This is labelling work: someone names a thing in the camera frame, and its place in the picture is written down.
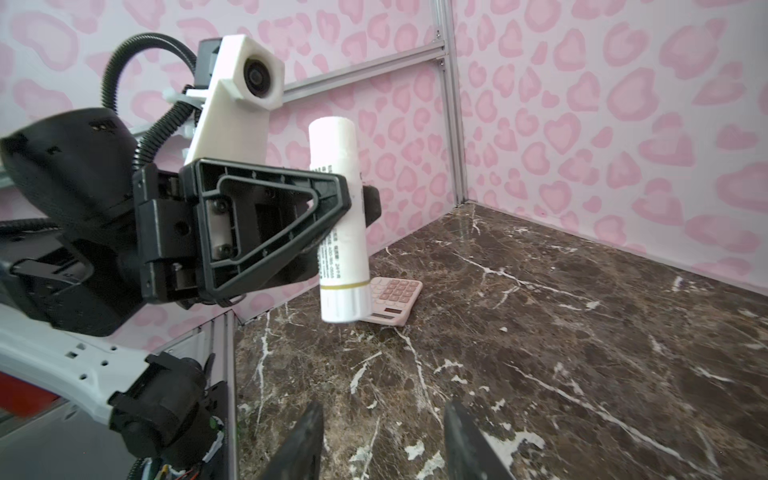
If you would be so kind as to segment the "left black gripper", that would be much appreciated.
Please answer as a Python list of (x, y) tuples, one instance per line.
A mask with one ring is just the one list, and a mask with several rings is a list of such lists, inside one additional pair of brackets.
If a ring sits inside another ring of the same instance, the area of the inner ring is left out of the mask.
[(200, 159), (132, 176), (139, 288), (148, 303), (215, 303), (304, 282), (352, 207), (346, 179)]

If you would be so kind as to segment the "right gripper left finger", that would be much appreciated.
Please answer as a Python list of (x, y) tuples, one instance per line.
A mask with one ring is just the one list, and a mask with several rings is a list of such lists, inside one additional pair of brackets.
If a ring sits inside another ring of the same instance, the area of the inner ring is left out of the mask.
[(324, 410), (311, 401), (263, 469), (260, 480), (317, 480), (324, 447)]

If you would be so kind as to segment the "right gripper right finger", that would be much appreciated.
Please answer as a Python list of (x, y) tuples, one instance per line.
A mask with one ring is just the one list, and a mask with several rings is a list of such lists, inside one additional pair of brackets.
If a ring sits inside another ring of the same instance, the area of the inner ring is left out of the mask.
[(445, 406), (444, 445), (449, 479), (513, 479), (458, 400), (451, 400)]

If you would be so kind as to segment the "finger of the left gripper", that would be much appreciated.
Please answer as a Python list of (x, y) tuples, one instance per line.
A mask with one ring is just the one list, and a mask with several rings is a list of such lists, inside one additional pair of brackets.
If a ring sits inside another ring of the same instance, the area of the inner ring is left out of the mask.
[(382, 215), (382, 204), (379, 190), (372, 185), (362, 188), (363, 208), (366, 227), (372, 226)]

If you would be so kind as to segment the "white glue stick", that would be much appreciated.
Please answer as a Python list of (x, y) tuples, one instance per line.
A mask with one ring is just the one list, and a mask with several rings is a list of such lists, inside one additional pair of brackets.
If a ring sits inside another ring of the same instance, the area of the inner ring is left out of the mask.
[(330, 116), (311, 122), (308, 133), (310, 169), (344, 177), (351, 200), (318, 250), (321, 318), (355, 322), (373, 310), (357, 128), (348, 118)]

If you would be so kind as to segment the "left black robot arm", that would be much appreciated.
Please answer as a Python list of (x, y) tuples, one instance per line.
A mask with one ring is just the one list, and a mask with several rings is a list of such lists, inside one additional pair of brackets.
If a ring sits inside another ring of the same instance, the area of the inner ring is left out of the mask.
[(212, 359), (101, 346), (149, 303), (230, 306), (318, 273), (332, 228), (380, 194), (346, 174), (203, 158), (178, 172), (135, 159), (106, 108), (55, 115), (1, 142), (43, 212), (1, 225), (4, 372), (78, 403), (160, 479), (235, 476), (230, 382)]

